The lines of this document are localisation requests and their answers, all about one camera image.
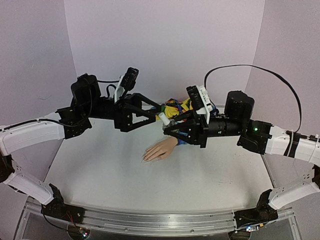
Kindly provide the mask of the clear nail polish bottle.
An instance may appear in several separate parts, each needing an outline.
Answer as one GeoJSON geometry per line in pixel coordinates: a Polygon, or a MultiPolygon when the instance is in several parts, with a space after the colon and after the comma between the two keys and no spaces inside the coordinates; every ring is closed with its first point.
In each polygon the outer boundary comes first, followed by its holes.
{"type": "Polygon", "coordinates": [[[176,122],[173,119],[169,119],[164,112],[159,113],[158,117],[162,121],[162,130],[164,134],[174,130],[176,122]]]}

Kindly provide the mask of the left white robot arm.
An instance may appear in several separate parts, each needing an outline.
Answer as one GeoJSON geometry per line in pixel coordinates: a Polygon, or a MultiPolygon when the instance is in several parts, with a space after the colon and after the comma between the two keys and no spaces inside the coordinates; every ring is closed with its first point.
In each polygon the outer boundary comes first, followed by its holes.
{"type": "Polygon", "coordinates": [[[47,116],[0,128],[0,181],[13,190],[23,193],[41,204],[44,216],[83,222],[85,209],[66,204],[60,190],[24,172],[12,158],[12,153],[36,144],[67,140],[92,128],[90,119],[112,120],[115,129],[127,133],[156,121],[161,106],[134,88],[138,70],[129,68],[116,81],[112,97],[101,95],[99,81],[87,73],[71,85],[72,101],[69,107],[58,109],[47,116]]]}

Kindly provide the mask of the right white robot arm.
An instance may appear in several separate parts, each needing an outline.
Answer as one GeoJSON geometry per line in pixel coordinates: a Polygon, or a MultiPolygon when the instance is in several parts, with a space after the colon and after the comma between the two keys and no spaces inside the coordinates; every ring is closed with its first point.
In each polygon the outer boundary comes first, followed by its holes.
{"type": "Polygon", "coordinates": [[[193,109],[168,119],[159,114],[163,132],[190,145],[205,148],[208,138],[238,136],[237,145],[259,155],[280,155],[313,164],[314,175],[305,174],[288,185],[264,191],[256,207],[234,212],[238,229],[248,231],[278,219],[282,207],[320,191],[320,137],[284,130],[271,123],[252,120],[254,99],[242,91],[227,94],[224,114],[210,117],[206,93],[189,90],[193,109]]]}

